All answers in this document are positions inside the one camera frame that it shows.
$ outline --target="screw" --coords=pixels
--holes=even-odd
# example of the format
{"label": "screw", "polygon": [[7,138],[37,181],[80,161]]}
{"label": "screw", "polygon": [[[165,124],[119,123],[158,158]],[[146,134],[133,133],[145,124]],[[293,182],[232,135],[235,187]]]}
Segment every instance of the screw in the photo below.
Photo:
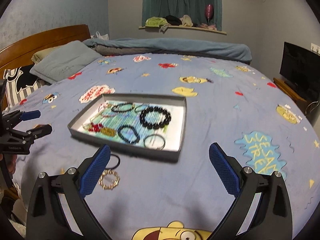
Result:
{"label": "screw", "polygon": [[76,169],[75,168],[70,168],[68,170],[68,174],[72,175],[72,174],[75,174],[76,173]]}
{"label": "screw", "polygon": [[250,167],[244,167],[243,170],[247,174],[250,174],[252,172],[252,169]]}
{"label": "screw", "polygon": [[40,179],[44,178],[44,176],[45,176],[45,172],[40,172],[40,173],[39,173],[39,178],[40,178]]}
{"label": "screw", "polygon": [[281,176],[282,176],[281,172],[279,172],[279,171],[275,171],[275,175],[276,175],[277,177],[281,177]]}

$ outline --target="wooden headboard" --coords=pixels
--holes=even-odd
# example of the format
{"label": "wooden headboard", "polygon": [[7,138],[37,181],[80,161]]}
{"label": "wooden headboard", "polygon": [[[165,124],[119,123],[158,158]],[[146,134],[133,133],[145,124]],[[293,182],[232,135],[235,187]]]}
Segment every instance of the wooden headboard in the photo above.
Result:
{"label": "wooden headboard", "polygon": [[[90,39],[89,28],[82,24],[52,29],[17,41],[0,51],[0,78],[3,78],[5,69],[33,64],[31,57],[37,51],[86,39]],[[5,99],[3,109],[7,106]]]}

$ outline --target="pillow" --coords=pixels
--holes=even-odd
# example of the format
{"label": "pillow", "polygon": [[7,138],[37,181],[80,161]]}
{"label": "pillow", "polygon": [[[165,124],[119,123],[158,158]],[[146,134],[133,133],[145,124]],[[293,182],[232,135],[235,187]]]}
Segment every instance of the pillow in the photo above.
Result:
{"label": "pillow", "polygon": [[7,79],[5,94],[9,108],[15,106],[33,91],[45,85],[43,80],[30,74],[30,69],[33,65],[4,70],[3,78]]}
{"label": "pillow", "polygon": [[61,47],[61,46],[56,46],[56,47],[37,51],[35,54],[33,54],[32,58],[31,58],[32,62],[34,64],[39,63],[41,60],[44,59],[44,57],[48,56],[51,52],[53,52],[54,50],[56,50],[59,47]]}
{"label": "pillow", "polygon": [[30,73],[53,84],[76,74],[89,63],[102,57],[81,41],[72,41],[57,48],[34,65]]}

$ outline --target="hand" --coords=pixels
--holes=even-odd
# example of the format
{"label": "hand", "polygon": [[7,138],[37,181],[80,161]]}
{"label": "hand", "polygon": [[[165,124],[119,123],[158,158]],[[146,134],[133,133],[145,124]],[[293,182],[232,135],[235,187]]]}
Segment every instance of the hand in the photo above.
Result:
{"label": "hand", "polygon": [[12,156],[12,160],[10,161],[10,163],[7,165],[8,171],[11,174],[14,174],[16,172],[16,161],[18,156],[16,154],[11,155]]}

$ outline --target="wooden window sill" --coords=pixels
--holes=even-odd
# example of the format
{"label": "wooden window sill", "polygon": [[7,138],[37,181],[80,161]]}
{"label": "wooden window sill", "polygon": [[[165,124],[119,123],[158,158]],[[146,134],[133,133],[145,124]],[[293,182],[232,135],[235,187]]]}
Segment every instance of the wooden window sill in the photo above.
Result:
{"label": "wooden window sill", "polygon": [[[147,27],[147,29],[155,29],[156,27]],[[221,32],[221,31],[216,31],[216,30],[208,30],[205,28],[199,28],[199,27],[189,27],[189,26],[174,26],[174,25],[170,25],[168,26],[168,28],[176,28],[176,29],[191,29],[191,30],[198,30],[198,31],[204,31],[204,32],[212,32],[212,33],[220,33],[223,35],[227,35],[226,32]],[[145,26],[139,26],[139,30],[140,29],[146,29]]]}

